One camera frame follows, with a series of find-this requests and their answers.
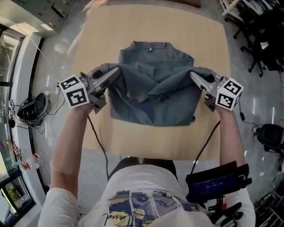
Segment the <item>gray floor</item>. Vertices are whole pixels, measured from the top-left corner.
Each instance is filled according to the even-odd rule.
[[[273,121],[275,124],[282,124],[283,126],[283,121],[280,120],[280,117],[283,115],[284,96],[278,73],[266,70],[263,78],[259,78],[257,67],[252,73],[249,73],[247,69],[252,63],[252,57],[240,51],[240,47],[246,45],[243,35],[240,34],[236,40],[233,39],[232,36],[237,31],[237,28],[231,23],[224,21],[221,15],[222,7],[218,0],[201,1],[202,7],[200,9],[162,0],[110,0],[95,1],[94,4],[97,7],[129,3],[161,5],[193,12],[224,24],[229,46],[231,76],[236,78],[245,87],[241,105],[246,120],[256,124],[271,123]],[[60,34],[46,39],[43,43],[42,51],[50,62],[42,55],[40,56],[35,73],[33,95],[35,96],[40,92],[49,94],[53,109],[56,103],[56,83],[59,79],[64,79],[71,75],[76,48],[84,23],[90,13],[91,4],[92,1],[90,0],[77,2]],[[62,102],[63,97],[60,96],[58,106]],[[52,128],[52,116],[47,116],[44,123],[45,132],[40,134],[38,130],[35,130],[33,133],[36,151],[45,156],[46,162],[41,167],[41,173],[46,185],[50,182],[49,162],[54,152],[57,137],[64,125],[64,116],[67,109],[67,105],[64,105],[55,115],[52,121]],[[236,108],[235,113],[246,151],[245,159],[249,163],[250,176],[253,180],[253,184],[248,187],[248,191],[251,200],[254,202],[260,199],[275,184],[273,180],[277,175],[279,161],[276,155],[264,152],[263,146],[252,138],[252,125],[242,122],[238,111],[239,109]],[[109,171],[111,171],[120,161],[120,157],[108,155],[108,158]],[[186,193],[185,176],[189,174],[193,162],[176,161],[175,163],[177,164],[177,175],[180,186],[184,193]],[[199,162],[195,171],[202,171],[215,166],[218,166],[218,161]],[[95,202],[100,199],[106,183],[105,159],[103,154],[84,149],[79,177],[79,191],[81,194],[79,198],[81,197],[80,203],[83,207],[83,212],[90,211]]]

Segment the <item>white wall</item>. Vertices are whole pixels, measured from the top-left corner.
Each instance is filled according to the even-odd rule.
[[[32,40],[38,46],[41,37],[32,34]],[[26,37],[22,43],[14,71],[13,87],[11,91],[11,99],[14,100],[14,104],[20,105],[27,97],[32,72],[32,66],[35,60],[37,47],[32,41]],[[12,135],[14,137],[14,143],[21,149],[23,158],[26,159],[32,155],[30,137],[27,129],[15,127],[12,129]],[[34,206],[17,224],[16,226],[29,226],[29,223],[35,222],[38,219],[42,206],[45,201],[45,194],[41,186],[39,177],[35,169],[29,169],[23,172],[23,178],[27,185],[27,188],[36,203]]]

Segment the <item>display screen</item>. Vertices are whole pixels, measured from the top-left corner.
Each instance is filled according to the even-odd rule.
[[[227,176],[193,184],[192,187],[201,196],[222,194],[223,191],[236,188],[237,180],[235,174],[231,173]]]

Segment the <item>window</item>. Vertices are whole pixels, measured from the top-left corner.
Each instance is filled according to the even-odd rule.
[[[8,142],[12,139],[8,101],[23,38],[22,34],[0,25],[0,226],[13,226],[35,205]]]

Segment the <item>office chair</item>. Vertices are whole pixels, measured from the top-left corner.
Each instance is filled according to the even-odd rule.
[[[241,19],[243,21],[241,21],[237,18],[232,19],[229,16],[225,17],[225,21],[226,22],[229,21],[229,22],[235,24],[239,28],[239,30],[233,35],[233,38],[237,39],[237,36],[242,31],[244,37],[248,41],[248,48],[250,48],[252,46],[252,42],[249,39],[249,37],[251,36],[249,28],[250,28],[251,23],[257,17],[257,15],[254,12],[252,12],[252,10],[246,4],[244,4],[244,5],[237,4],[236,8],[240,12],[239,16],[241,17]]]
[[[261,62],[268,67],[268,70],[281,71],[283,68],[280,64],[284,56],[284,26],[283,13],[279,10],[266,11],[257,16],[249,26],[249,31],[255,36],[252,48],[241,47],[241,51],[246,51],[254,58],[251,67],[248,69],[252,72],[257,63],[262,77],[265,67],[262,68]]]
[[[277,153],[279,156],[284,157],[284,143],[283,140],[284,129],[278,125],[265,124],[262,127],[254,127],[254,135],[257,140],[264,145],[266,152]]]

